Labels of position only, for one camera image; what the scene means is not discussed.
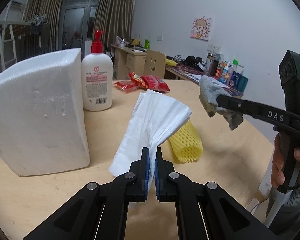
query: red bottle cap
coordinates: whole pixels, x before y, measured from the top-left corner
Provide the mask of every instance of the red bottle cap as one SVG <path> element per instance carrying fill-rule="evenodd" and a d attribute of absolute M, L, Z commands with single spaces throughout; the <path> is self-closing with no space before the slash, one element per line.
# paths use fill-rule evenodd
<path fill-rule="evenodd" d="M 91 53 L 103 53 L 102 42 L 100 41 L 103 31 L 95 31 L 94 42 L 91 45 Z"/>

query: red snack package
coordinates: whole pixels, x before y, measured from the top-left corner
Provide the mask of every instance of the red snack package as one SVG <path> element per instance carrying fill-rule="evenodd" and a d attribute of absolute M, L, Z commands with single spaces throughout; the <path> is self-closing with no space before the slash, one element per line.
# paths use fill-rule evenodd
<path fill-rule="evenodd" d="M 129 73 L 129 77 L 131 78 L 131 81 L 135 83 L 137 87 L 141 87 L 144 89 L 148 89 L 148 86 L 146 83 L 135 73 Z"/>
<path fill-rule="evenodd" d="M 147 87 L 151 90 L 155 90 L 159 92 L 170 91 L 168 85 L 158 77 L 149 75 L 149 76 L 142 76 L 141 78 L 146 83 Z"/>
<path fill-rule="evenodd" d="M 122 92 L 128 93 L 138 88 L 134 82 L 131 80 L 123 80 L 117 83 L 114 83 L 115 87 Z"/>

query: white tissue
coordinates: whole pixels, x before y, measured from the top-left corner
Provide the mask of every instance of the white tissue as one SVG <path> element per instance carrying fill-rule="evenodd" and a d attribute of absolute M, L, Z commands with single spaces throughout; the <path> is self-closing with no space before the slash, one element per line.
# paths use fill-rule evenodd
<path fill-rule="evenodd" d="M 0 157 L 17 175 L 83 168 L 81 50 L 20 61 L 0 73 Z"/>
<path fill-rule="evenodd" d="M 152 90 L 140 93 L 109 171 L 114 176 L 128 172 L 130 164 L 140 160 L 142 148 L 148 147 L 150 188 L 157 147 L 178 131 L 189 120 L 191 113 L 188 106 L 172 97 Z"/>

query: folded paper napkin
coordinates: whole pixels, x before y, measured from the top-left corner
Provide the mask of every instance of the folded paper napkin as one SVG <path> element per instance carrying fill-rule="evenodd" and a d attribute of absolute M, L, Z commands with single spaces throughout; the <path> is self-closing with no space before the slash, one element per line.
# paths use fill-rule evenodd
<path fill-rule="evenodd" d="M 199 99 L 209 117 L 213 117 L 215 113 L 223 115 L 229 124 L 230 130 L 236 129 L 243 122 L 242 113 L 231 111 L 223 107 L 219 107 L 217 97 L 219 95 L 230 95 L 220 86 L 211 82 L 208 76 L 202 76 L 200 79 L 200 95 Z"/>
<path fill-rule="evenodd" d="M 150 188 L 157 147 L 178 131 L 189 120 L 191 113 L 188 106 L 172 97 L 152 90 L 140 93 L 109 171 L 114 176 L 128 172 L 130 164 L 140 160 L 142 148 L 148 147 Z"/>

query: white lotion bottle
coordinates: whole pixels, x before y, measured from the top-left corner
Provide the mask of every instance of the white lotion bottle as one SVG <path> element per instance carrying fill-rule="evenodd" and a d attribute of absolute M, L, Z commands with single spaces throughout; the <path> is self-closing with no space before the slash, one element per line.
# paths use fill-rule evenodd
<path fill-rule="evenodd" d="M 103 31 L 95 32 L 91 54 L 81 62 L 83 108 L 89 111 L 102 111 L 112 105 L 113 63 L 103 53 L 100 37 Z"/>

